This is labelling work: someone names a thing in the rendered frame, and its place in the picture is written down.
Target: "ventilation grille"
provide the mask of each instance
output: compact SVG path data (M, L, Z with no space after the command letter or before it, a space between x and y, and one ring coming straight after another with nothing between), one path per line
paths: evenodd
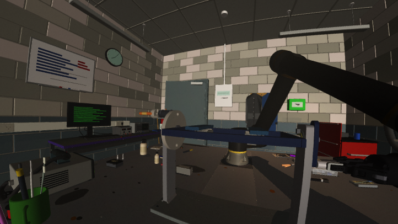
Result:
M56 186L60 186L62 184L69 183L69 170L64 170L58 173L44 175L44 183L43 187L47 189L55 188Z

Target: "round disc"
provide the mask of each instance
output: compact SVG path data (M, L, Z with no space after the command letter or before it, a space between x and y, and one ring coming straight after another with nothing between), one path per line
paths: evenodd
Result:
M172 110L167 113L166 117L163 120L162 129L170 129L172 127L185 127L186 121L185 116L181 111ZM174 137L174 136L164 136L162 135L163 144L170 150L176 150L181 147L182 143L184 143L183 137Z

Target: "blue cup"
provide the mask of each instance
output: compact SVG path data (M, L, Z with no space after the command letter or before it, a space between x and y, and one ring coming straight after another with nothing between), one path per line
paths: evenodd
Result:
M355 140L360 140L361 139L361 133L354 133L354 139Z

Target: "exit sign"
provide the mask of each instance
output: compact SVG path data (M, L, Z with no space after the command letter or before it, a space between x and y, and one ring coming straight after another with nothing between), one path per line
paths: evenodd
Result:
M288 99L287 110L305 110L305 99Z

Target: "whiteboard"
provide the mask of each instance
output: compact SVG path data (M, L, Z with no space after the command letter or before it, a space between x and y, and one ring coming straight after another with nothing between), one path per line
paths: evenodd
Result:
M93 92L95 61L30 38L26 83Z

